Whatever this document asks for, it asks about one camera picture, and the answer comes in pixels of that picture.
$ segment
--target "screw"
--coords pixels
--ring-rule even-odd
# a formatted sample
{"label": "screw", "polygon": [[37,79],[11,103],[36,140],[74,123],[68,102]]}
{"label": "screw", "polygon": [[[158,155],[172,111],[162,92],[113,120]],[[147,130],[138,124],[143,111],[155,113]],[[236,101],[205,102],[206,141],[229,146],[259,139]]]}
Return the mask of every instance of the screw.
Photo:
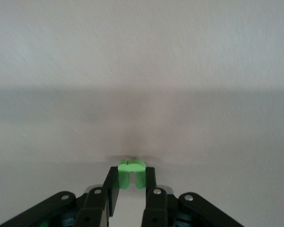
{"label": "screw", "polygon": [[156,195],[160,195],[161,194],[161,190],[159,188],[156,188],[155,190],[153,190],[153,193]]}
{"label": "screw", "polygon": [[102,191],[100,189],[95,190],[95,194],[100,194]]}
{"label": "screw", "polygon": [[64,195],[64,196],[61,197],[61,200],[66,200],[66,199],[68,199],[69,197],[70,197],[69,195]]}
{"label": "screw", "polygon": [[184,196],[184,199],[185,199],[186,201],[192,201],[192,200],[194,200],[194,198],[193,198],[191,195],[186,195],[186,196]]}

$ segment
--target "gray wall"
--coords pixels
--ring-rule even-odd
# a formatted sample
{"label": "gray wall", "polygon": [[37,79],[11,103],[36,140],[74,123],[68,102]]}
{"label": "gray wall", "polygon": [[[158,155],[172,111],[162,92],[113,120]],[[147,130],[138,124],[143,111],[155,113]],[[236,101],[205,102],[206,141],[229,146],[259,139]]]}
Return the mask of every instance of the gray wall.
{"label": "gray wall", "polygon": [[284,227],[284,1],[0,1],[0,223],[124,157]]}

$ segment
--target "silver screw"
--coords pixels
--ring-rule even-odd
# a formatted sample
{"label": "silver screw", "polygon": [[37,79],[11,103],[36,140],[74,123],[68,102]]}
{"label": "silver screw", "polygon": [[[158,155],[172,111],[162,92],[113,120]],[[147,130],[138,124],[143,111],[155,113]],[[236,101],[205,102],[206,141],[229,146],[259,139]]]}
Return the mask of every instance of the silver screw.
{"label": "silver screw", "polygon": [[156,188],[155,190],[153,190],[153,193],[156,195],[160,195],[161,194],[161,190],[159,188]]}
{"label": "silver screw", "polygon": [[100,189],[95,190],[95,194],[100,194],[102,191]]}
{"label": "silver screw", "polygon": [[186,195],[186,196],[184,196],[184,199],[185,199],[186,201],[192,201],[192,200],[194,200],[194,198],[193,198],[191,195]]}
{"label": "silver screw", "polygon": [[66,199],[68,199],[69,197],[70,197],[69,195],[64,195],[64,196],[61,197],[61,200],[66,200]]}

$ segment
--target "green u-shaped block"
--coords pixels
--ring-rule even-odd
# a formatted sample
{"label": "green u-shaped block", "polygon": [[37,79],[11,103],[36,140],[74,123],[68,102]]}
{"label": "green u-shaped block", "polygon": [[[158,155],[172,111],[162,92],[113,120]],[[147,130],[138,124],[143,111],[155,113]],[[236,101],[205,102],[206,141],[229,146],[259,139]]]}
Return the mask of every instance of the green u-shaped block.
{"label": "green u-shaped block", "polygon": [[138,189],[145,188],[146,185],[146,164],[138,159],[123,159],[118,166],[119,186],[121,189],[127,189],[129,186],[130,172],[136,173],[136,186]]}

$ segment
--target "green plastic piece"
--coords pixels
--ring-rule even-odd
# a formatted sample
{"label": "green plastic piece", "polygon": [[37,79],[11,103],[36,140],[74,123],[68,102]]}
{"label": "green plastic piece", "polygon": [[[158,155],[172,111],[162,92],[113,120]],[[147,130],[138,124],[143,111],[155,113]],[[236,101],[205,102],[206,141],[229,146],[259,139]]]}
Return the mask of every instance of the green plastic piece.
{"label": "green plastic piece", "polygon": [[146,164],[138,159],[123,159],[118,166],[119,186],[121,189],[127,189],[129,186],[130,172],[136,173],[136,186],[138,189],[145,188],[146,185]]}
{"label": "green plastic piece", "polygon": [[39,225],[39,227],[48,227],[48,222],[42,222],[41,225]]}

